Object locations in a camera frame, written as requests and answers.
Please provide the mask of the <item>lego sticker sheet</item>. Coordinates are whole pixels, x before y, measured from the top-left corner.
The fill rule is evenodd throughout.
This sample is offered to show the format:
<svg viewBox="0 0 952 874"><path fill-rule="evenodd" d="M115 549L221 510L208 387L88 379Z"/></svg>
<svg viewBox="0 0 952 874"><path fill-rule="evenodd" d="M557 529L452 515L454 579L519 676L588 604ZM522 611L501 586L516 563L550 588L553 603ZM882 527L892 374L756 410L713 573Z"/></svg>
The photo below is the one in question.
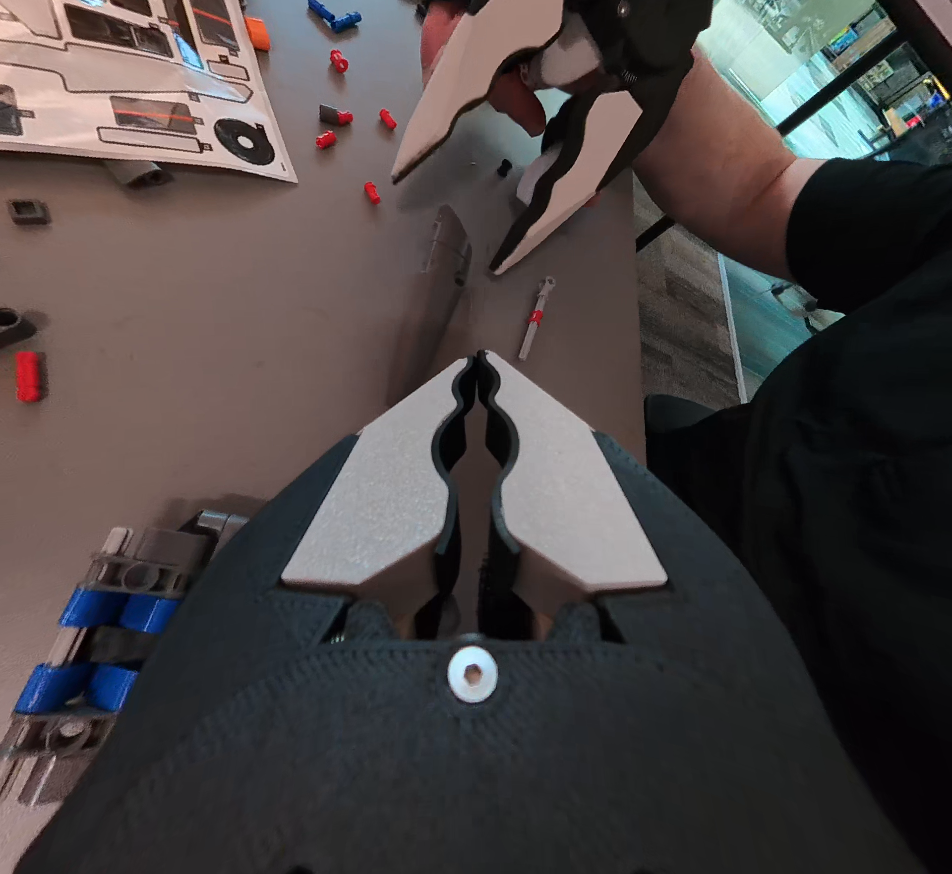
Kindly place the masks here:
<svg viewBox="0 0 952 874"><path fill-rule="evenodd" d="M2 150L297 183L242 0L1 0Z"/></svg>

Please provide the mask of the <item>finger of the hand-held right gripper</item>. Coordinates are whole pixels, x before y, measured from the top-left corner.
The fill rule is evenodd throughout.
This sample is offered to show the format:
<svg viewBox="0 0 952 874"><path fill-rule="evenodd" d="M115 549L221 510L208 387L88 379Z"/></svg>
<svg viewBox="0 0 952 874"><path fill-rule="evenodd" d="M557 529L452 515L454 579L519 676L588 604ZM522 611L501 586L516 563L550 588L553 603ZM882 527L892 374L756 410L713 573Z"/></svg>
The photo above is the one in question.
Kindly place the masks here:
<svg viewBox="0 0 952 874"><path fill-rule="evenodd" d="M399 183L449 137L459 116L487 100L506 66L561 31L564 0L472 0L403 130L391 171Z"/></svg>
<svg viewBox="0 0 952 874"><path fill-rule="evenodd" d="M625 142L641 115L628 92L579 97L566 115L561 147L549 150L552 162L536 179L528 206L490 262L493 274L501 275L525 258L630 162Z"/></svg>

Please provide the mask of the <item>grey double lego connector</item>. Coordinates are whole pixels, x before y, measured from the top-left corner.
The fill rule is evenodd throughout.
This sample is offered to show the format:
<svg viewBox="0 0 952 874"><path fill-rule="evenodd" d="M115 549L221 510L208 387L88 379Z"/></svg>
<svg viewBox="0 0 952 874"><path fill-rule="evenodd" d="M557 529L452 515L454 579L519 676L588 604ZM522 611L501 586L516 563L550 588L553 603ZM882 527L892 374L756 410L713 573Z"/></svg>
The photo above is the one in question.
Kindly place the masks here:
<svg viewBox="0 0 952 874"><path fill-rule="evenodd" d="M140 159L103 159L102 164L122 187L145 190L172 183L174 176L157 163Z"/></svg>

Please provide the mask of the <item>blue angled lego beam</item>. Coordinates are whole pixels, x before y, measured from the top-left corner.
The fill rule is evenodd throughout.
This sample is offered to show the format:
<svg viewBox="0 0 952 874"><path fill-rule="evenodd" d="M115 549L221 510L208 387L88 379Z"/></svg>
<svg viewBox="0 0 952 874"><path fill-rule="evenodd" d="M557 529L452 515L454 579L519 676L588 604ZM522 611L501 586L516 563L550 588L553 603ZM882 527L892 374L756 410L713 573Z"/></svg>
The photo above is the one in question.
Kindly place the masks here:
<svg viewBox="0 0 952 874"><path fill-rule="evenodd" d="M347 11L344 14L337 15L319 0L306 0L306 5L308 11L323 21L335 35L356 28L363 21L363 15L360 11Z"/></svg>

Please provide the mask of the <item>person's black shirt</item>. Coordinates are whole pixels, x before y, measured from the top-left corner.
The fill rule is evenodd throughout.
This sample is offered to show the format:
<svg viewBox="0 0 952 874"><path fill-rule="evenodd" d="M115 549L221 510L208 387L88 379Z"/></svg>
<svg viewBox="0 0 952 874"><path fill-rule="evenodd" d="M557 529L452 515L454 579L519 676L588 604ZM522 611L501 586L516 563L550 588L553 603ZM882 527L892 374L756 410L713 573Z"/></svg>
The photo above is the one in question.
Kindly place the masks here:
<svg viewBox="0 0 952 874"><path fill-rule="evenodd" d="M830 159L720 252L841 314L744 405L648 425L649 469L744 563L929 872L950 872L950 165Z"/></svg>

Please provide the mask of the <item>long grey lego axle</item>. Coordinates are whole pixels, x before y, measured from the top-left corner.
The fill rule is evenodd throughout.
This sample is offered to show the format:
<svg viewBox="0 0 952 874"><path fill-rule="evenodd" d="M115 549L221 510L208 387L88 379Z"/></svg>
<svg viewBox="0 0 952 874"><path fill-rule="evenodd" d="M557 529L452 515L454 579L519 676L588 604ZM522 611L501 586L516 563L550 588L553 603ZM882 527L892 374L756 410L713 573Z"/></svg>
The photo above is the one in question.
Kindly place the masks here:
<svg viewBox="0 0 952 874"><path fill-rule="evenodd" d="M536 301L535 301L534 306L533 306L533 308L531 309L531 311L532 311L533 309L541 309L541 310L543 310L543 314L544 314L544 309L545 309L545 306L546 306L546 303L547 303L548 299L549 299L549 297L548 297L547 299L541 298L540 295L539 295L539 290L538 290L537 297L536 297ZM530 351L531 351L531 348L532 348L532 344L533 344L533 342L534 342L534 339L535 339L535 337L536 337L536 335L537 335L537 333L538 333L540 327L541 327L541 324L540 324L539 326L528 325L528 324L527 324L527 329L526 329L526 332L525 332L523 341L522 341L522 343L521 343L521 345L520 345L520 349L519 349L518 356L517 356L517 358L518 358L518 360L519 360L520 362L525 362L525 361L529 358L529 356L530 356Z"/></svg>

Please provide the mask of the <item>grey blue lego wing assembly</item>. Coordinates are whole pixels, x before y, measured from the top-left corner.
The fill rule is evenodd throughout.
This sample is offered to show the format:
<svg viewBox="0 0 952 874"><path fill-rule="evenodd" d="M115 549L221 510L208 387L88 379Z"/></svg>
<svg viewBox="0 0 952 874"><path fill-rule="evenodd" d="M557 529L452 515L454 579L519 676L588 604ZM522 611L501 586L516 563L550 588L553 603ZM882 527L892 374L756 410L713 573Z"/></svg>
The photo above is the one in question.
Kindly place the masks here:
<svg viewBox="0 0 952 874"><path fill-rule="evenodd" d="M247 522L203 510L175 529L111 529L12 710L2 739L2 801L32 809L59 804L74 789L184 598Z"/></svg>

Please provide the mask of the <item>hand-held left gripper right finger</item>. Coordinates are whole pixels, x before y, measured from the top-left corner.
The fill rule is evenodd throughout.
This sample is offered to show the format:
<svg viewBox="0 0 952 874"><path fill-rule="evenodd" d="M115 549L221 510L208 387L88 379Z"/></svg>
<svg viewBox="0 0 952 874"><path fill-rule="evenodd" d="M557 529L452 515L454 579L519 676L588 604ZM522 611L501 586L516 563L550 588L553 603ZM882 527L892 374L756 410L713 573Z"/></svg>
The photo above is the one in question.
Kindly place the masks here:
<svg viewBox="0 0 952 874"><path fill-rule="evenodd" d="M485 445L501 472L490 501L480 623L530 623L668 576L581 417L490 350L479 353Z"/></svg>

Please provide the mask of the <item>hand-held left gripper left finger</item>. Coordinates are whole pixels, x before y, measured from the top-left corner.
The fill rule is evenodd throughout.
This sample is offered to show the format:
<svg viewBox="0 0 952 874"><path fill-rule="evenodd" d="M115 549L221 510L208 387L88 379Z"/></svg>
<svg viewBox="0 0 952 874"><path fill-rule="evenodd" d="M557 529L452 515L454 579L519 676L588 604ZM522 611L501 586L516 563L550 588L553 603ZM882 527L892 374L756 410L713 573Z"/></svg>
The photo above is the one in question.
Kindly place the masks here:
<svg viewBox="0 0 952 874"><path fill-rule="evenodd" d="M459 491L477 382L472 357L365 426L287 563L281 581L383 604L399 627L455 587Z"/></svg>

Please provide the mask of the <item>scattered small red lego bushes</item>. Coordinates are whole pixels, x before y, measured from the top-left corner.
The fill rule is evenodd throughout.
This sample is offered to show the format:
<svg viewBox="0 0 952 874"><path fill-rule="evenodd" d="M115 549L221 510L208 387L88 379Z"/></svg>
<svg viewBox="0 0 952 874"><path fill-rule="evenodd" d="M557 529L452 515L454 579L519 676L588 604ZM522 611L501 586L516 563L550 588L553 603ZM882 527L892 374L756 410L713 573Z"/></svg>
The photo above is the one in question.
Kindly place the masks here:
<svg viewBox="0 0 952 874"><path fill-rule="evenodd" d="M350 66L348 59L343 55L343 52L340 49L332 49L328 56L329 65L332 71L337 74L345 74ZM342 124L337 127L332 127L326 124L323 124L327 130L321 130L315 138L315 146L319 151L325 151L332 147L337 142L337 129L343 129L352 125L354 120L354 115L351 111L340 111L340 120ZM389 109L383 108L379 110L379 119L384 127L389 131L395 131L398 128L398 123ZM370 181L367 181L363 185L363 192L367 197L368 201L373 205L380 205L382 198L379 190Z"/></svg>

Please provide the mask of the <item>dark grey tapered lego panel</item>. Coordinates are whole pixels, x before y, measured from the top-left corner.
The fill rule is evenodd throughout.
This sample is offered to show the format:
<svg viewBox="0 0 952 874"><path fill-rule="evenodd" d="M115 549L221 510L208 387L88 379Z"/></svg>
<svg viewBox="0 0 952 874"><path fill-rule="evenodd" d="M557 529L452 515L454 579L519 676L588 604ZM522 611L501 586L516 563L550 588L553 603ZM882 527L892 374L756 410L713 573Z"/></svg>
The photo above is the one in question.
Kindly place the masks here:
<svg viewBox="0 0 952 874"><path fill-rule="evenodd" d="M469 235L449 205L435 214L423 247L398 332L387 382L387 405L404 400L428 379L428 372L468 283L472 262Z"/></svg>

